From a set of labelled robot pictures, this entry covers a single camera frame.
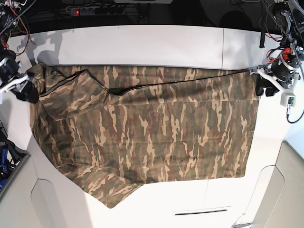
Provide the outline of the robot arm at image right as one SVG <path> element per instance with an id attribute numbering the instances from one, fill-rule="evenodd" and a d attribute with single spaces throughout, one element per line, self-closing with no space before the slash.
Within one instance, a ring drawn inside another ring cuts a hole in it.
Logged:
<path id="1" fill-rule="evenodd" d="M 296 83 L 304 77 L 304 9 L 297 0 L 262 0 L 260 5 L 260 47 L 264 47 L 266 37 L 278 46 L 268 50 L 265 62 L 251 70 L 257 74 L 256 95 L 292 95 Z"/>

